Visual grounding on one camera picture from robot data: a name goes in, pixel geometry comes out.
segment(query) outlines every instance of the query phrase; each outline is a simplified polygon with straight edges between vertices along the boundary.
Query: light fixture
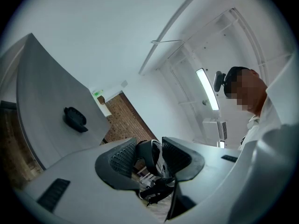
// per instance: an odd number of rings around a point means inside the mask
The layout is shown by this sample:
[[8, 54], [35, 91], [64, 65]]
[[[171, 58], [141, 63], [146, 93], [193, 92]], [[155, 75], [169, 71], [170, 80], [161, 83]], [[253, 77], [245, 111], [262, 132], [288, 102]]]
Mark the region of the light fixture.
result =
[[225, 144], [224, 144], [224, 141], [220, 141], [220, 148], [224, 148], [225, 147]]
[[212, 89], [212, 86], [211, 86], [209, 80], [206, 77], [204, 69], [203, 68], [199, 69], [198, 71], [196, 71], [196, 74], [197, 74], [198, 78], [200, 79], [200, 82], [202, 83], [202, 85], [206, 91], [206, 95], [210, 101], [212, 110], [219, 110], [216, 96], [213, 92], [213, 89]]

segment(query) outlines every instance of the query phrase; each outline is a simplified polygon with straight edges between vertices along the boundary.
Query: white shirt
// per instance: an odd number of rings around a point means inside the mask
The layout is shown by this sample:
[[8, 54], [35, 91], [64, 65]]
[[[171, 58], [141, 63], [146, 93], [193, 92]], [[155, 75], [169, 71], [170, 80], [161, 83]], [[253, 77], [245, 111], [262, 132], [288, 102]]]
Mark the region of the white shirt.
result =
[[254, 115], [248, 122], [247, 128], [249, 129], [242, 145], [239, 146], [239, 150], [243, 150], [246, 143], [254, 140], [258, 140], [266, 132], [279, 128], [281, 126], [280, 119], [277, 115], [276, 109], [273, 106], [269, 97], [266, 98], [262, 107], [261, 116]]
[[268, 97], [262, 107], [261, 116], [253, 116], [248, 123], [249, 131], [240, 150], [246, 143], [258, 140], [266, 132], [281, 125], [299, 123], [299, 53], [296, 50], [288, 64], [267, 88]]

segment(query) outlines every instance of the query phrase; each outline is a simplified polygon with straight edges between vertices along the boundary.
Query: air vent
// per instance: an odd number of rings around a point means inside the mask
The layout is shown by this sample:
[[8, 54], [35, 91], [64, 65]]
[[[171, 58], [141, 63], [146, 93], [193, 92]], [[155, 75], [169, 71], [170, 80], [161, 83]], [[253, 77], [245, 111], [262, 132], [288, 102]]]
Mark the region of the air vent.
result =
[[223, 137], [224, 137], [224, 140], [226, 140], [228, 138], [228, 133], [226, 131], [226, 122], [223, 122], [222, 123], [222, 130], [223, 130]]
[[127, 85], [128, 85], [128, 82], [126, 80], [121, 84], [122, 88], [125, 88]]

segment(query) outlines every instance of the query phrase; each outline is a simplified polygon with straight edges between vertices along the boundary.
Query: black vent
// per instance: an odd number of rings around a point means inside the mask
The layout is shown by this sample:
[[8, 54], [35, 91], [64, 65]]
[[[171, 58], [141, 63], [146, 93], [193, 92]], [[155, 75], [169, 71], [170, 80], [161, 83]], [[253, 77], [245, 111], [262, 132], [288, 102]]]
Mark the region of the black vent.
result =
[[131, 178], [133, 165], [136, 161], [136, 143], [126, 146], [124, 149], [115, 153], [109, 160], [110, 166], [119, 174]]
[[237, 162], [238, 158], [237, 157], [233, 157], [233, 156], [229, 156], [229, 155], [224, 155], [221, 157], [222, 159], [231, 161], [231, 162]]
[[167, 163], [168, 169], [172, 176], [174, 176], [178, 171], [187, 167], [192, 161], [192, 158], [189, 154], [168, 143], [167, 141], [163, 142], [162, 156]]
[[70, 181], [57, 178], [37, 200], [37, 203], [49, 212], [53, 212], [69, 184]]
[[223, 130], [224, 140], [226, 140], [228, 138], [228, 132], [226, 130], [226, 122], [222, 123], [222, 130]]

